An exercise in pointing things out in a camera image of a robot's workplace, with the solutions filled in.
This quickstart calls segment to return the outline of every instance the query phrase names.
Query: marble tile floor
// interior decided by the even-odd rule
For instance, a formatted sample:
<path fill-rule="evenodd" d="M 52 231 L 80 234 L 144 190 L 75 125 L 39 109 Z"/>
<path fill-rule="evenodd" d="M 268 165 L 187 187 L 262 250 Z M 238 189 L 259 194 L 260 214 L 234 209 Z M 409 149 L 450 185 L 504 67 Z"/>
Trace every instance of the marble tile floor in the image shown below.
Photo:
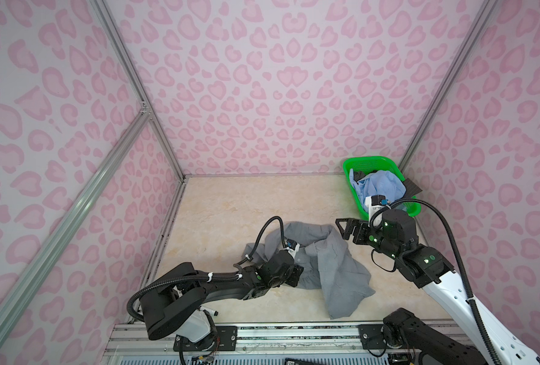
<path fill-rule="evenodd" d="M 284 222 L 333 225 L 336 218 L 359 218 L 343 175 L 190 178 L 158 276 L 186 261 L 203 271 L 234 271 L 232 265 L 244 245 L 255 241 L 273 215 Z M 266 233 L 277 227 L 273 222 Z M 376 267 L 369 247 L 349 242 L 349 250 L 370 271 L 376 294 L 365 298 L 350 317 L 336 321 L 381 320 L 399 307 L 421 319 L 449 318 L 399 272 Z M 391 259 L 377 253 L 375 258 L 379 265 L 393 267 Z M 257 299 L 227 299 L 206 306 L 219 312 L 216 323 L 330 321 L 321 290 L 281 286 Z"/>

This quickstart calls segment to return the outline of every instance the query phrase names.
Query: wire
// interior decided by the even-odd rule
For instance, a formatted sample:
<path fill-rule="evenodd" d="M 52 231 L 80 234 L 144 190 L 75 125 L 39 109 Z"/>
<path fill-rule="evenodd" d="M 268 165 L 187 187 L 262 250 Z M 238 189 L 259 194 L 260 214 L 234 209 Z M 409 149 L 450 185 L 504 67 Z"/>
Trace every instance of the wire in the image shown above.
<path fill-rule="evenodd" d="M 216 281 L 216 282 L 236 281 L 238 279 L 239 279 L 239 276 L 237 275 L 237 273 L 235 273 L 233 276 L 213 274 L 213 276 L 211 277 L 211 281 Z M 128 311 L 128 314 L 132 316 L 132 318 L 136 319 L 137 321 L 144 322 L 144 316 L 138 313 L 134 309 L 134 303 L 138 299 L 140 299 L 144 294 L 148 293 L 152 289 L 156 289 L 161 286 L 180 284 L 186 281 L 208 281 L 208 280 L 209 280 L 209 277 L 207 275 L 187 275 L 187 276 L 174 277 L 172 279 L 167 279 L 164 281 L 156 281 L 152 284 L 149 284 L 143 287 L 142 289 L 134 293 L 134 295 L 130 297 L 130 300 L 128 300 L 128 303 L 126 305 L 126 310 Z"/>
<path fill-rule="evenodd" d="M 377 264 L 377 262 L 373 259 L 373 253 L 376 252 L 376 249 L 373 249 L 371 250 L 371 261 L 373 261 L 374 264 L 376 264 L 377 267 L 379 267 L 380 269 L 382 269 L 383 271 L 387 271 L 388 273 L 393 273 L 396 269 L 395 267 L 395 261 L 394 261 L 394 269 L 393 270 L 387 270 L 387 269 L 384 269 L 383 267 L 379 266 Z"/>
<path fill-rule="evenodd" d="M 237 267 L 239 272 L 241 272 L 241 265 L 243 263 L 245 263 L 246 261 L 251 261 L 253 259 L 253 254 L 258 249 L 258 245 L 260 244 L 260 240 L 262 239 L 262 235 L 264 234 L 264 231 L 266 230 L 267 226 L 269 226 L 270 223 L 272 223 L 275 220 L 278 220 L 278 222 L 280 223 L 280 238 L 282 241 L 282 248 L 286 248 L 286 239 L 284 238 L 284 222 L 282 222 L 281 217 L 278 217 L 277 215 L 275 215 L 272 218 L 268 219 L 266 223 L 264 223 L 264 225 L 262 226 L 262 229 L 260 230 L 258 234 L 258 237 L 256 238 L 256 243 L 254 243 L 252 250 L 249 254 L 247 254 L 247 257 L 234 265 L 234 267 Z"/>
<path fill-rule="evenodd" d="M 420 352 L 420 355 L 418 355 L 418 365 L 424 364 L 424 356 L 426 355 L 427 354 L 424 351 Z"/>
<path fill-rule="evenodd" d="M 464 291 L 467 295 L 467 303 L 469 303 L 471 307 L 472 316 L 475 319 L 475 322 L 477 323 L 477 327 L 479 329 L 479 333 L 481 334 L 481 338 L 483 339 L 483 342 L 485 343 L 485 347 L 487 349 L 487 352 L 489 352 L 489 355 L 491 356 L 491 360 L 493 361 L 493 364 L 501 365 L 501 360 L 499 358 L 499 355 L 495 351 L 495 348 L 493 348 L 493 343 L 491 342 L 491 339 L 489 338 L 489 334 L 487 334 L 485 325 L 483 324 L 483 319 L 481 318 L 481 314 L 479 313 L 477 303 L 475 302 L 474 295 L 472 293 L 471 284 L 469 282 L 469 277 L 464 267 L 463 258 L 460 256 L 460 251 L 458 250 L 458 246 L 456 245 L 455 237 L 444 215 L 442 215 L 442 213 L 436 207 L 434 207 L 432 204 L 428 203 L 427 201 L 416 199 L 416 198 L 398 199 L 394 201 L 393 203 L 389 204 L 389 206 L 383 207 L 382 209 L 379 209 L 378 211 L 376 211 L 369 219 L 369 227 L 373 229 L 378 229 L 379 227 L 381 227 L 381 224 L 378 227 L 374 227 L 373 222 L 375 221 L 375 218 L 377 218 L 377 216 L 382 214 L 384 211 L 394 208 L 402 203 L 420 203 L 421 205 L 430 208 L 434 212 L 434 214 L 437 215 L 438 218 L 440 218 L 442 225 L 444 225 L 444 229 L 446 230 L 446 234 L 449 237 L 450 246 L 452 247 L 453 253 L 455 254 L 458 271 L 460 271 L 460 277 L 461 277 L 461 280 L 463 281 Z"/>
<path fill-rule="evenodd" d="M 368 351 L 368 353 L 370 353 L 372 356 L 375 356 L 375 357 L 381 357 L 385 354 L 385 351 L 387 350 L 387 346 L 385 345 L 385 339 L 383 338 L 383 335 L 380 335 L 381 336 L 381 339 L 384 341 L 384 346 L 383 346 L 383 351 L 379 354 L 374 354 L 373 352 L 371 352 L 371 350 L 369 349 L 369 340 L 372 339 L 373 337 L 368 337 L 368 340 L 365 344 L 365 348 L 366 350 Z"/>
<path fill-rule="evenodd" d="M 215 345 L 215 348 L 208 354 L 206 354 L 205 356 L 201 355 L 201 356 L 198 356 L 200 358 L 200 360 L 203 360 L 205 357 L 209 357 L 211 355 L 213 355 L 215 352 L 217 352 L 217 349 L 219 348 L 219 343 L 221 342 L 221 339 L 218 337 L 215 337 L 213 339 L 215 342 L 217 342 L 217 344 Z"/>
<path fill-rule="evenodd" d="M 181 365 L 187 365 L 185 362 L 185 356 L 183 355 L 183 345 L 185 344 L 185 338 L 183 336 L 179 336 L 179 359 Z"/>

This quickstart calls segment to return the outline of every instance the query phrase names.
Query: metal bracket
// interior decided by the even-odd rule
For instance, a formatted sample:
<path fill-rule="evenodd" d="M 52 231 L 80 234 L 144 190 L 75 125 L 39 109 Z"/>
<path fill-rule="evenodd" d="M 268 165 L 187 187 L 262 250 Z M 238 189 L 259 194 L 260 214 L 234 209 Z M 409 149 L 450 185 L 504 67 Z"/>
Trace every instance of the metal bracket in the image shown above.
<path fill-rule="evenodd" d="M 383 341 L 381 334 L 383 325 L 359 325 L 359 339 L 363 350 L 383 350 L 389 349 Z M 406 344 L 403 344 L 400 349 L 407 349 Z"/>
<path fill-rule="evenodd" d="M 235 351 L 237 343 L 237 327 L 236 326 L 217 326 L 217 334 L 219 335 L 219 347 L 217 351 Z M 175 344 L 172 349 L 179 351 L 180 337 L 176 337 Z M 183 346 L 184 352 L 199 351 L 194 343 L 185 341 Z"/>

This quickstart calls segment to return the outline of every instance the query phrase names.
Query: plastic laundry basket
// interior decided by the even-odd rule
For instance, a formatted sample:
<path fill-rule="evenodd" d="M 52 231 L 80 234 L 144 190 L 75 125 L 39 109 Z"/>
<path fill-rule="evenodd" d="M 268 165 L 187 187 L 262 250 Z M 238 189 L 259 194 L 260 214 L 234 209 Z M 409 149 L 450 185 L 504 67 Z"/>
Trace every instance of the plastic laundry basket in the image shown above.
<path fill-rule="evenodd" d="M 357 193 L 349 181 L 349 170 L 353 169 L 354 171 L 363 171 L 365 173 L 370 173 L 373 170 L 386 170 L 391 171 L 397 176 L 401 181 L 404 181 L 406 178 L 399 171 L 398 166 L 394 161 L 390 160 L 388 157 L 383 156 L 366 156 L 366 157 L 353 157 L 347 158 L 343 162 L 343 171 L 345 172 L 345 178 L 347 179 L 347 185 L 353 194 L 355 199 L 355 204 L 357 204 L 357 209 L 359 209 L 359 215 L 365 220 L 369 220 L 369 214 L 363 209 L 363 205 Z M 420 214 L 422 207 L 418 203 L 404 203 L 406 206 L 406 211 L 410 217 L 414 217 Z"/>

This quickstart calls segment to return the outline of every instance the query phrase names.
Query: pink leopard print wall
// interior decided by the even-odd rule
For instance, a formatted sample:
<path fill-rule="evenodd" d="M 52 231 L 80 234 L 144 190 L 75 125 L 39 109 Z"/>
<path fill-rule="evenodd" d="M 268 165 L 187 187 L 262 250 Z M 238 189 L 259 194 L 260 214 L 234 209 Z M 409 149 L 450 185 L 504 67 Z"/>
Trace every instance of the pink leopard print wall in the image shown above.
<path fill-rule="evenodd" d="M 185 173 L 396 162 L 481 0 L 109 0 Z"/>
<path fill-rule="evenodd" d="M 178 181 L 150 126 L 0 350 L 0 365 L 97 364 L 138 289 Z"/>
<path fill-rule="evenodd" d="M 476 295 L 540 354 L 540 1 L 504 2 L 407 175 L 445 213 Z"/>
<path fill-rule="evenodd" d="M 0 1 L 0 303 L 139 109 L 90 11 Z"/>

